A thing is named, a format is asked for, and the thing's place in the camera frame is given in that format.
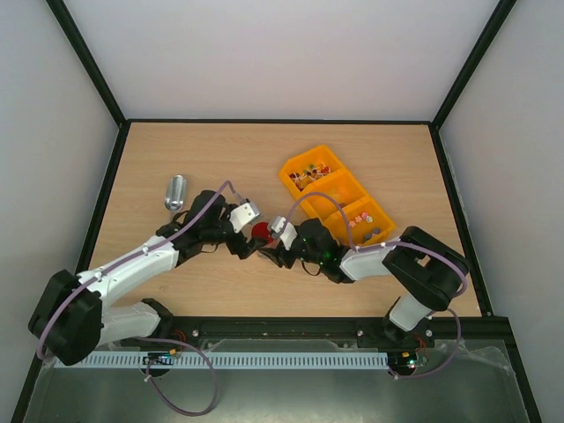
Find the metal scoop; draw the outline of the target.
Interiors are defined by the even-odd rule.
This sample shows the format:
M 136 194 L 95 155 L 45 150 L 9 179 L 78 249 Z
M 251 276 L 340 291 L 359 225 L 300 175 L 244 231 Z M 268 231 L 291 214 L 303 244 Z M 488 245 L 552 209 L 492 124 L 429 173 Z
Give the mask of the metal scoop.
M 187 179 L 182 174 L 175 175 L 169 180 L 164 205 L 169 212 L 170 220 L 184 210 L 186 188 Z

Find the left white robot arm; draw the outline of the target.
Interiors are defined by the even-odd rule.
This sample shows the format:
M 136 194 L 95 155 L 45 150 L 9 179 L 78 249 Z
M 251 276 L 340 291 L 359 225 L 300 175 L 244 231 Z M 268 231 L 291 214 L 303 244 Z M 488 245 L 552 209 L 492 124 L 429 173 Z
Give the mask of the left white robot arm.
M 53 354 L 64 365 L 79 363 L 96 348 L 128 338 L 167 337 L 173 314 L 155 299 L 132 306 L 116 302 L 151 278 L 171 271 L 202 253 L 204 246 L 224 244 L 240 259 L 261 242 L 243 230 L 260 216 L 248 199 L 230 204 L 219 193 L 204 190 L 189 209 L 131 252 L 89 271 L 54 274 L 34 310 L 28 329 L 39 339 L 42 360 Z

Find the yellow star candy bin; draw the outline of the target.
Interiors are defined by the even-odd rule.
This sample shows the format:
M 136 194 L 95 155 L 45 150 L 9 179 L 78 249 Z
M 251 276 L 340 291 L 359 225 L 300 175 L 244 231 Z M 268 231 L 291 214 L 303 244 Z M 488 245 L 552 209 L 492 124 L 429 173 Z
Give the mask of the yellow star candy bin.
M 324 225 L 332 236 L 341 244 L 352 242 L 357 246 L 369 246 L 386 241 L 396 229 L 396 224 L 383 208 L 369 196 L 346 205 L 343 208 L 345 218 L 340 211 L 332 213 Z

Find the red round lid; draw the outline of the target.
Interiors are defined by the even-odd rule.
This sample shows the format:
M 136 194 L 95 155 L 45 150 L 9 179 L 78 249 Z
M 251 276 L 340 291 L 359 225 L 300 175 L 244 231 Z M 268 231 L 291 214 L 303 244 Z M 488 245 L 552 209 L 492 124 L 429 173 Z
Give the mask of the red round lid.
M 253 225 L 251 229 L 251 237 L 266 241 L 266 243 L 271 243 L 274 241 L 269 224 L 265 221 L 261 221 Z

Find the yellow lollipop bin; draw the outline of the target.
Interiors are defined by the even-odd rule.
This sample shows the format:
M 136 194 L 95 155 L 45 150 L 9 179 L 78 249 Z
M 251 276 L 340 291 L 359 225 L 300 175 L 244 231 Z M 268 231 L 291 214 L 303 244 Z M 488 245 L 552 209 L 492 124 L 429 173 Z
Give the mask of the yellow lollipop bin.
M 318 145 L 287 160 L 278 172 L 278 178 L 294 199 L 304 194 L 308 185 L 319 182 L 338 170 L 343 162 L 327 145 Z

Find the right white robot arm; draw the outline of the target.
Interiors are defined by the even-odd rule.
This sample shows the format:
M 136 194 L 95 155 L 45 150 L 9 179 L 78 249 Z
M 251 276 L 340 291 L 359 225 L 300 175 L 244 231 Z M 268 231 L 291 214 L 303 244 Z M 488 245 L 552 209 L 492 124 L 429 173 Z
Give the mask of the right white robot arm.
M 391 241 L 366 247 L 336 240 L 319 219 L 294 226 L 277 217 L 267 228 L 275 245 L 261 247 L 259 253 L 280 268 L 312 263 L 336 284 L 394 277 L 406 290 L 382 320 L 382 334 L 394 345 L 405 344 L 423 319 L 447 310 L 468 286 L 466 259 L 417 226 L 407 227 Z

